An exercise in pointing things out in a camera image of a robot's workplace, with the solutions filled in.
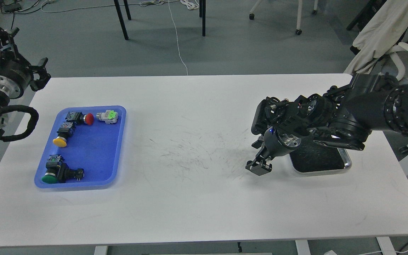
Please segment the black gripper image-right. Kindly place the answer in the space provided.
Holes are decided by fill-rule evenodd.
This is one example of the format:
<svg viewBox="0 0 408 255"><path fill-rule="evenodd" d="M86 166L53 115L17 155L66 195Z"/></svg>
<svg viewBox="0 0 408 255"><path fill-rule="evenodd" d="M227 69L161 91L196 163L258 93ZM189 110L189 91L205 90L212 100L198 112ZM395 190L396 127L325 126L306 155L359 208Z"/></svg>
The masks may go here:
<svg viewBox="0 0 408 255"><path fill-rule="evenodd" d="M282 157L301 145L302 139L292 134L277 131L273 127L267 128L262 136L251 144L259 149L254 160L247 161L245 169L257 176L262 176L272 171L271 159Z"/></svg>

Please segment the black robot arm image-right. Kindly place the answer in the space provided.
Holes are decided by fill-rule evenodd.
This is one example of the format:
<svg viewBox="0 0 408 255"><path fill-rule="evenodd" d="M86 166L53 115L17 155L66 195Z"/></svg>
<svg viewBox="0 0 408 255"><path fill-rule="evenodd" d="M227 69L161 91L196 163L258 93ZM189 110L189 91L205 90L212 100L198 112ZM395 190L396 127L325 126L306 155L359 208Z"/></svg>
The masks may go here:
<svg viewBox="0 0 408 255"><path fill-rule="evenodd" d="M312 169L342 167L331 148L362 151L374 130L408 135L408 84L389 74L356 74L348 85L294 101L266 97L251 125L259 152L245 168L261 176L272 171L270 161L290 153L293 163Z"/></svg>

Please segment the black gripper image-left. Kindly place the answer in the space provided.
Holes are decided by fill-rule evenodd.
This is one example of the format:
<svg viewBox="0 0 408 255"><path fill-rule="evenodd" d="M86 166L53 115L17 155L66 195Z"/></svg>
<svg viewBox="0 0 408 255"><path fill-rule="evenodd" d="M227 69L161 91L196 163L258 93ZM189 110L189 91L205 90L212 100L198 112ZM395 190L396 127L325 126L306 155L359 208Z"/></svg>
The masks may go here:
<svg viewBox="0 0 408 255"><path fill-rule="evenodd" d="M19 28L0 28L0 91L11 100L22 97L28 86L34 92L44 89L51 79L46 70L48 58L42 58L38 65L32 65L18 51L13 40L18 32Z"/></svg>

